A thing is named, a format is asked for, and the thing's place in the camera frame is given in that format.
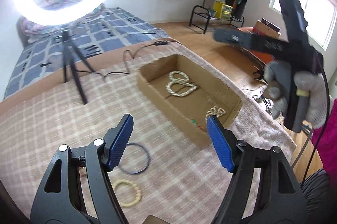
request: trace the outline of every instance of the window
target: window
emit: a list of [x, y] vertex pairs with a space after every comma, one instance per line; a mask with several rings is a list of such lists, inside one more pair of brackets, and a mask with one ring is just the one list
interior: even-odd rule
[[[335, 28], [336, 5], [330, 0], [300, 0], [300, 3], [309, 24], [307, 27], [309, 36], [326, 50]], [[279, 0], [271, 0], [269, 7], [281, 12]]]

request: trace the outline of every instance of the blue gripper pad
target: blue gripper pad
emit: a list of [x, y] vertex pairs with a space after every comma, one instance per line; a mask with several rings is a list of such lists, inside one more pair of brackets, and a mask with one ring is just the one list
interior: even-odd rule
[[115, 139], [109, 149], [108, 161], [106, 163], [109, 170], [117, 167], [127, 143], [129, 142], [131, 133], [134, 129], [134, 119], [131, 115], [124, 115], [116, 128], [110, 129], [108, 133], [116, 134]]
[[221, 166], [225, 167], [228, 172], [234, 171], [233, 155], [228, 142], [222, 134], [220, 128], [215, 123], [213, 117], [209, 117], [207, 120], [207, 131], [212, 140], [215, 151], [220, 160]]

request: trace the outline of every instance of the pillow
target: pillow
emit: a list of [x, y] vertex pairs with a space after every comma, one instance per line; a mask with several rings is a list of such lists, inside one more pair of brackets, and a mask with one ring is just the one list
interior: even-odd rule
[[[39, 6], [43, 9], [47, 10], [57, 10], [62, 6], [71, 6], [74, 5], [82, 0], [65, 0], [64, 3], [61, 2], [61, 0], [42, 0]], [[70, 26], [75, 26], [80, 23], [88, 23], [92, 20], [95, 20], [99, 18], [102, 11], [104, 10], [104, 4], [101, 4], [99, 7], [94, 9], [92, 12], [87, 14], [86, 16], [77, 19], [73, 22], [71, 22]], [[24, 16], [21, 16], [19, 18], [19, 26], [22, 30], [22, 32], [30, 37], [28, 40], [28, 43], [34, 43], [41, 38], [44, 38], [46, 36], [52, 35], [53, 33], [59, 31], [62, 27], [59, 25], [41, 25], [34, 23]]]

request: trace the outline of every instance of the beige checkered rug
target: beige checkered rug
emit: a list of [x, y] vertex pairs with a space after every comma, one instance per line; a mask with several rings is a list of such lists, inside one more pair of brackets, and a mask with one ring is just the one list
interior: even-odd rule
[[[295, 145], [284, 130], [232, 81], [184, 46], [170, 45], [166, 52], [128, 63], [135, 72], [146, 63], [176, 53], [210, 71], [241, 97], [242, 109], [230, 128], [237, 138], [259, 148], [278, 145], [291, 158]], [[119, 64], [104, 72], [124, 69]], [[148, 215], [155, 215], [170, 223], [210, 223], [231, 178], [221, 167], [213, 146], [200, 150], [185, 139], [137, 89], [135, 73], [110, 76], [105, 82], [99, 75], [81, 80], [90, 102], [85, 106], [71, 81], [21, 103], [0, 117], [0, 178], [18, 207], [29, 216], [40, 180], [61, 144], [73, 148], [85, 146], [103, 137], [124, 113], [129, 113], [134, 117], [130, 141], [143, 144], [151, 154], [150, 167], [140, 175], [125, 175], [118, 168], [110, 173], [112, 182], [127, 178], [142, 189], [141, 202], [124, 210], [129, 222], [142, 223]], [[143, 160], [137, 152], [125, 153], [122, 159], [129, 167], [137, 165], [137, 160]], [[94, 215], [85, 178], [83, 181], [88, 213]], [[258, 173], [254, 176], [246, 214], [254, 207], [257, 185]], [[131, 198], [129, 194], [121, 194], [125, 191], [129, 190], [117, 192], [120, 201]]]

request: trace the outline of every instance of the pink sleeve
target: pink sleeve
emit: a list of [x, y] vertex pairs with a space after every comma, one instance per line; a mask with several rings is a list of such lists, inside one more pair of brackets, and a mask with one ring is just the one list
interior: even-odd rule
[[[322, 128], [314, 129], [312, 143], [315, 145]], [[330, 176], [331, 183], [337, 183], [337, 100], [334, 101], [328, 125], [317, 147], [323, 168]]]

